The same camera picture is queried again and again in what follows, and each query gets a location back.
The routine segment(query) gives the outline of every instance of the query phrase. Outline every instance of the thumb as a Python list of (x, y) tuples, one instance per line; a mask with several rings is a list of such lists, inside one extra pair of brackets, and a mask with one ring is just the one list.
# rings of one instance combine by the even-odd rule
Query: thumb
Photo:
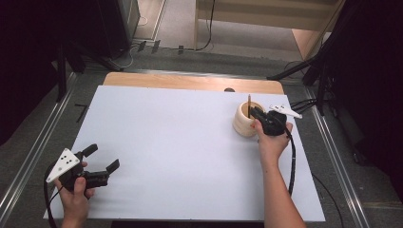
[(261, 122), (258, 119), (255, 119), (255, 129), (258, 132), (259, 136), (264, 134), (263, 126), (261, 125)]
[(83, 195), (86, 191), (86, 179), (85, 178), (78, 178), (74, 182), (74, 195)]

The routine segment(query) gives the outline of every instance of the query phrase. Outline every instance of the metal frame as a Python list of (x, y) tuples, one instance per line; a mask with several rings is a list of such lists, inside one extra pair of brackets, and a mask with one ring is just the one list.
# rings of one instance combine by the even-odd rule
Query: metal frame
[[(306, 94), (308, 99), (315, 98), (314, 91), (307, 87)], [(341, 190), (343, 191), (344, 197), (349, 205), (356, 227), (371, 227), (361, 205), (361, 201), (358, 198), (358, 194), (356, 193), (353, 184), (350, 181), (349, 175), (347, 174), (347, 170), (344, 167), (343, 161), (340, 158), (335, 141), (333, 140), (330, 129), (326, 123), (326, 118), (319, 114), (319, 111), (316, 107), (313, 107), (313, 113), (315, 120), (317, 121), (317, 127), (319, 128), (322, 139), (325, 142), (326, 149), (329, 152), (329, 157), (332, 161), (333, 168), (335, 169)]]
[(59, 122), (59, 119), (66, 108), (76, 81), (76, 74), (71, 73), (67, 82), (68, 90), (66, 96), (60, 101), (60, 103), (57, 103), (53, 107), (48, 120), (39, 133), (38, 138), (36, 138), (36, 141), (30, 149), (26, 159), (24, 160), (24, 163), (21, 165), (20, 170), (18, 171), (11, 185), (7, 189), (6, 194), (2, 198), (0, 203), (0, 227), (5, 227), (6, 222), (12, 212), (12, 209), (21, 196), (21, 193), (23, 192), (24, 187), (29, 180), (30, 174), (39, 161), (42, 152), (47, 145), (48, 139), (53, 133), (54, 127)]

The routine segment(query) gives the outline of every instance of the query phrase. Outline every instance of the white board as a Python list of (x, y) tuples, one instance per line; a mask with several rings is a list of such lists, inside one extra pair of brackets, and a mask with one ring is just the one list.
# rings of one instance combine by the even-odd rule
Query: white board
[[(77, 140), (77, 152), (97, 143), (88, 171), (121, 167), (90, 200), (90, 219), (264, 220), (257, 138), (232, 126), (245, 93), (99, 86)], [(289, 104), (285, 95), (251, 94), (252, 101)], [(306, 221), (325, 220), (297, 126), (293, 201)], [(288, 185), (291, 144), (280, 170)], [(53, 216), (63, 217), (59, 199)]]

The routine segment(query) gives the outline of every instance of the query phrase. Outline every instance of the wooden table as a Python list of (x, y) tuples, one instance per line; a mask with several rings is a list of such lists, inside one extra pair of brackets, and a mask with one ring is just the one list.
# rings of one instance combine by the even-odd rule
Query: wooden table
[(182, 76), (168, 74), (143, 74), (112, 72), (106, 75), (105, 86), (137, 86), (284, 94), (281, 83), (275, 81), (231, 79), (219, 77)]

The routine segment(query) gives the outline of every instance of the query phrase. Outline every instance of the pen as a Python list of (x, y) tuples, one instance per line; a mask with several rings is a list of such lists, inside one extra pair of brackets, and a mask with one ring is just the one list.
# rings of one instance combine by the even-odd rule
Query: pen
[(248, 95), (248, 118), (251, 118), (251, 95)]

